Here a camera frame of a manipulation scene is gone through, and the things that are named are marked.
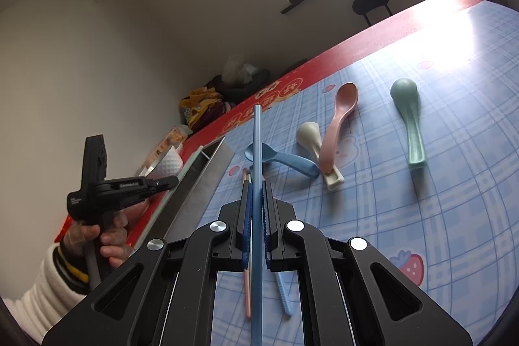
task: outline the red table edge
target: red table edge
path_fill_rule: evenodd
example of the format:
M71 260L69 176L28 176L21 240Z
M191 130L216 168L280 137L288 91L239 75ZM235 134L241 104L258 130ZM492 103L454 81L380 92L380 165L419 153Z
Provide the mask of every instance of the red table edge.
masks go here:
M185 163L199 146L209 144L250 120L254 105L260 104L262 110L265 111L272 104L292 97L342 68L480 2L482 0L426 0L355 34L282 76L204 129L193 134L183 143L182 160ZM164 193L152 198L148 210L129 231L127 244L135 245L163 197ZM71 217L67 216L55 242L61 240L72 222Z

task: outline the human hand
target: human hand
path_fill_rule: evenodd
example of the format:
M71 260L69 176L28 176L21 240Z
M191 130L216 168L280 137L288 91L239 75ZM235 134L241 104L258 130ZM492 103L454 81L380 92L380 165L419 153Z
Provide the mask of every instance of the human hand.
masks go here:
M113 218L113 227L101 234L100 240L103 246L100 253L103 257L108 258L111 267L119 267L132 254L132 247L126 245L128 236L126 227L131 228L137 223L149 205L150 201L146 199L119 211ZM63 237L63 247L70 254L82 257L85 244L98 237L100 232L101 228L98 224L86 226L82 223L75 223Z

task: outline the pink spoon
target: pink spoon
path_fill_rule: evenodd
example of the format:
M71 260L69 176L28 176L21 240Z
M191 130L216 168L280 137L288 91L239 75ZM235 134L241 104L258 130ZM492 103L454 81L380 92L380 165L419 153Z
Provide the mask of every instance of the pink spoon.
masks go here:
M335 114L324 136L321 152L319 153L319 168L323 173L333 170L333 160L339 140L341 125L355 108L359 99L359 90L354 83L344 84L335 95Z

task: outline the green spoon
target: green spoon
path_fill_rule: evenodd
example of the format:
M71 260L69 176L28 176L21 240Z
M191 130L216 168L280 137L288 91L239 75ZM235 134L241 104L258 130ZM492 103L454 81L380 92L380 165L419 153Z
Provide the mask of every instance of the green spoon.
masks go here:
M411 170L425 166L424 142L421 139L419 125L420 101L416 83L409 78L400 78L391 86L393 98L400 116L407 127L407 163Z

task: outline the metal screw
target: metal screw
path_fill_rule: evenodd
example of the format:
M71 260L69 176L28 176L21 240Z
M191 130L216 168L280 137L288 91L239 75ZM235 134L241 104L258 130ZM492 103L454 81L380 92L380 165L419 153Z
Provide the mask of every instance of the metal screw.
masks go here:
M288 227L292 232L300 232L305 228L305 225L302 221L289 221L286 224L286 227Z
M214 221L211 223L209 228L213 232L223 232L225 229L227 229L227 224L224 221Z
M365 239L362 239L361 237L354 237L350 241L350 245L353 249L356 249L357 251L362 251L368 247L368 243Z
M152 239L148 242L148 249L151 251L158 251L164 246L164 241L162 239Z

